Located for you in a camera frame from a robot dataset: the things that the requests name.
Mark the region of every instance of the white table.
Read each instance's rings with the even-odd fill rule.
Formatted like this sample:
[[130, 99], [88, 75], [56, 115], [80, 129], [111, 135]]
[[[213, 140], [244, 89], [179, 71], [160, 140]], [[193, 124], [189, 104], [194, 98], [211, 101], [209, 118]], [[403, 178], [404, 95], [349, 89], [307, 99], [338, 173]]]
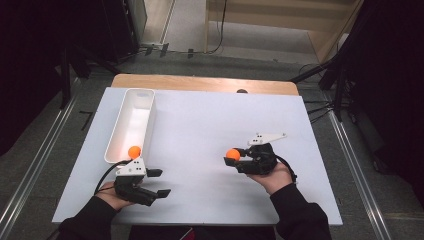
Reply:
[[[125, 90], [105, 91], [53, 222], [74, 216], [109, 168], [103, 156]], [[287, 138], [272, 143], [275, 153], [290, 163], [305, 198], [320, 204], [331, 225], [342, 224], [301, 97], [157, 90], [156, 108], [146, 164], [164, 173], [146, 178], [143, 187], [172, 191], [151, 207], [134, 205], [122, 210], [115, 223], [275, 224], [278, 216], [265, 190], [225, 166], [223, 156], [229, 148], [247, 148], [247, 140], [256, 132], [284, 132]], [[113, 174], [107, 180], [114, 180]]]

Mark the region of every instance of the gray floor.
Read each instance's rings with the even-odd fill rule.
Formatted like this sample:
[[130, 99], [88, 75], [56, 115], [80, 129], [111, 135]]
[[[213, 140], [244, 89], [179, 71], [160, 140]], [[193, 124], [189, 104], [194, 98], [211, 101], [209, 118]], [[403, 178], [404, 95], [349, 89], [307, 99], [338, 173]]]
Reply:
[[[181, 24], [180, 21], [183, 21], [183, 18], [177, 10], [180, 9], [183, 12], [192, 3], [193, 0], [176, 1], [173, 20], [171, 19], [166, 34], [166, 40], [170, 42], [171, 50], [186, 51], [189, 47], [196, 48], [196, 44], [201, 43], [198, 38], [188, 37], [195, 34], [184, 34], [184, 31], [187, 30], [180, 29], [179, 32], [176, 28], [177, 26], [187, 26], [187, 24]], [[234, 28], [231, 32], [240, 33], [246, 26], [233, 25], [230, 27]], [[271, 34], [269, 29], [251, 31], [264, 32], [265, 35], [258, 35], [259, 39], [266, 34]], [[217, 56], [195, 55], [188, 59], [184, 54], [168, 53], [161, 58], [158, 52], [154, 52], [149, 56], [140, 54], [130, 58], [117, 67], [124, 72], [135, 74], [287, 80], [297, 76], [300, 71], [303, 72], [313, 67], [313, 65], [308, 65], [302, 68], [305, 64], [316, 64], [316, 59], [313, 58], [307, 39], [300, 37], [296, 40], [296, 36], [302, 36], [302, 32], [285, 31], [283, 34], [288, 40], [281, 45], [284, 48], [277, 52], [266, 50], [254, 51], [252, 54], [251, 50], [246, 49], [255, 49], [255, 41], [252, 41], [250, 45], [248, 43], [239, 45], [244, 46], [243, 48], [232, 48], [231, 45], [234, 44], [231, 42], [238, 42], [237, 39], [240, 39], [242, 34], [238, 34], [238, 37], [234, 38], [226, 35], [224, 50]], [[106, 70], [94, 65], [91, 68], [90, 78], [79, 79], [81, 85], [76, 85], [73, 89], [76, 97], [75, 104], [7, 239], [45, 239], [57, 227], [51, 223], [51, 219], [89, 129], [89, 126], [83, 129], [88, 115], [81, 111], [95, 112], [104, 89], [110, 86], [113, 79], [113, 75]], [[323, 100], [323, 93], [317, 87], [319, 79], [320, 76], [316, 75], [298, 84], [300, 95], [304, 100]], [[37, 155], [38, 149], [59, 114], [60, 100], [61, 96], [58, 94], [27, 128], [15, 146], [0, 157], [1, 208], [6, 206]], [[306, 106], [312, 109], [321, 104], [307, 104]], [[344, 127], [361, 169], [383, 213], [392, 239], [422, 239], [424, 213], [413, 195], [411, 187], [397, 176], [381, 175], [375, 172], [372, 166], [372, 155], [360, 132], [349, 121], [345, 113], [343, 119]], [[344, 221], [343, 226], [331, 227], [333, 239], [377, 239], [330, 121], [330, 116], [325, 115], [312, 127]], [[128, 226], [114, 226], [113, 239], [126, 239], [128, 230]]]

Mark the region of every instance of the white plastic tray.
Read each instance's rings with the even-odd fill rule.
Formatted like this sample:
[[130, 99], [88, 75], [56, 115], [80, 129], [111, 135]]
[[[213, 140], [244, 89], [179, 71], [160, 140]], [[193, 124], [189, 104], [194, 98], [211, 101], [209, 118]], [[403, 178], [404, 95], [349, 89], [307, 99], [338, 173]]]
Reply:
[[141, 148], [146, 162], [155, 121], [155, 92], [150, 89], [130, 88], [125, 92], [118, 118], [105, 152], [105, 161], [117, 163], [131, 159], [128, 149]]

